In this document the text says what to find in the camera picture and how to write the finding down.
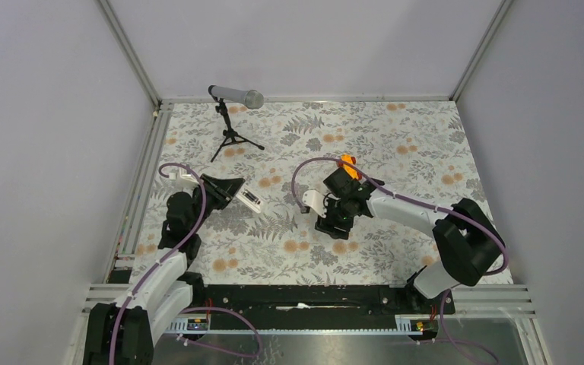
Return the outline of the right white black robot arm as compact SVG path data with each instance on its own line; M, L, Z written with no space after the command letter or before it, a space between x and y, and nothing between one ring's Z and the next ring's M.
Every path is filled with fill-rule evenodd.
M323 181L328 190L303 193L306 211L317 215L316 230L346 240L356 217L379 218L402 224L434 240L440 258L426 264L407 281L409 309L425 313L436 297L457 285L476 285L487 275L505 246L479 205L468 198L442 206L399 195L378 179L361 180L344 167Z

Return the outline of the white remote control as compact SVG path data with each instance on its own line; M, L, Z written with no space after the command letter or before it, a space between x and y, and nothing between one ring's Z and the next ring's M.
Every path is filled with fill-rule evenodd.
M264 206L264 199L249 188L242 187L235 198L242 202L247 208L256 214L261 214Z

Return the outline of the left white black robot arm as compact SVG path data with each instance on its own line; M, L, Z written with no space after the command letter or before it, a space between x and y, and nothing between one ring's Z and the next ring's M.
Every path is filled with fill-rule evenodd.
M202 245L197 231L213 211L233 201L246 181L206 174L176 180L181 190L167 199L154 263L124 294L90 310L84 364L150 364L156 343L176 316L205 305L201 275L187 271Z

